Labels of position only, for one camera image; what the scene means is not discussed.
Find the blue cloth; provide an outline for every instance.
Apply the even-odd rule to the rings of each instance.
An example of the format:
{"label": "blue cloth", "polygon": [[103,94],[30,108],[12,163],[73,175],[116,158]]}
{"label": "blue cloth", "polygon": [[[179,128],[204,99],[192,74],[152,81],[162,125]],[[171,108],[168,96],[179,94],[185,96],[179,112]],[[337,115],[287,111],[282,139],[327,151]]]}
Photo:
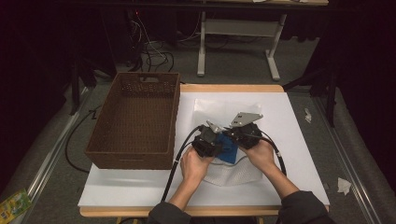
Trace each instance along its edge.
{"label": "blue cloth", "polygon": [[216,139],[216,143],[222,144],[222,151],[217,156],[217,158],[222,161],[235,164],[238,145],[235,144],[230,137],[222,133],[219,134],[218,138]]}

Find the table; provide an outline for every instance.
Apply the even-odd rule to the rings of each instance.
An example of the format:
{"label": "table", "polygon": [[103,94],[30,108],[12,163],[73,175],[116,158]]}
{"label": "table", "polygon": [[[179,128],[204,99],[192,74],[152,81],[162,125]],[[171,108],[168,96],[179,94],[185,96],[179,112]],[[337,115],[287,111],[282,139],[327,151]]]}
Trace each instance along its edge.
{"label": "table", "polygon": [[[211,0],[210,2],[234,2],[234,3],[252,3],[252,0]],[[273,0],[271,4],[291,5],[300,4],[304,6],[327,6],[328,0],[309,0],[306,3],[297,3],[290,0]],[[287,14],[281,14],[279,21],[240,21],[240,20],[218,20],[207,19],[206,13],[201,13],[201,42],[198,54],[198,77],[205,75],[205,35],[248,35],[248,36],[266,36],[272,37],[270,49],[265,50],[273,81],[279,81],[280,75],[276,68],[274,54],[280,35],[285,25]]]}
{"label": "table", "polygon": [[[175,149],[194,128],[195,99],[261,104],[263,119],[256,123],[276,142],[288,177],[300,189],[311,190],[326,205],[329,200],[318,177],[288,95],[277,85],[181,85]],[[92,166],[78,206],[84,217],[146,217],[163,195],[170,171],[100,170]],[[178,168],[168,198],[182,177]],[[260,181],[234,187],[203,182],[186,212],[192,216],[277,215],[280,200],[271,183]]]}

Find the basket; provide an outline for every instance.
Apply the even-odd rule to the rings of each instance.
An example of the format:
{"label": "basket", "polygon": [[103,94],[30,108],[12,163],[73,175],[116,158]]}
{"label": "basket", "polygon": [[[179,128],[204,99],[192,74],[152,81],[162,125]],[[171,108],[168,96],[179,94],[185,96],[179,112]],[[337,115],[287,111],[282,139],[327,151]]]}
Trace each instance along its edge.
{"label": "basket", "polygon": [[179,74],[119,73],[85,154],[100,169],[172,168]]}

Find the white tabletop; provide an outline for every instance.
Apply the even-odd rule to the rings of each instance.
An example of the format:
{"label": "white tabletop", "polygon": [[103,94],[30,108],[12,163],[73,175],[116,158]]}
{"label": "white tabletop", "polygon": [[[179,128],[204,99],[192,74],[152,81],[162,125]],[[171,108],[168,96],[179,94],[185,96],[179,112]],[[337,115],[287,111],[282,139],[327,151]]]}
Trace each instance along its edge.
{"label": "white tabletop", "polygon": [[[312,161],[304,137],[285,92],[182,92],[177,113],[175,156],[187,135],[195,127],[193,120],[196,99],[260,104],[263,118],[256,121],[268,133],[280,150],[288,178],[301,190],[310,190],[325,204],[328,197]],[[95,207],[152,207],[163,196],[170,171],[101,170],[92,166],[78,206]],[[177,168],[168,198],[181,181]],[[280,205],[271,183],[260,181],[233,187],[219,187],[203,182],[192,196],[189,206],[255,206]]]}

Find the black sleeve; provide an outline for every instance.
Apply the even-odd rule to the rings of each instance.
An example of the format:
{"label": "black sleeve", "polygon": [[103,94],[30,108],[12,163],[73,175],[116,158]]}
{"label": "black sleeve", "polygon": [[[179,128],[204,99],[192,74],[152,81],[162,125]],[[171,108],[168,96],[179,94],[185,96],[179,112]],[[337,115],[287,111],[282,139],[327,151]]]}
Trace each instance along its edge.
{"label": "black sleeve", "polygon": [[326,207],[311,191],[297,191],[284,198],[279,218],[283,224],[334,223]]}
{"label": "black sleeve", "polygon": [[189,224],[191,216],[171,203],[159,203],[148,213],[148,224]]}

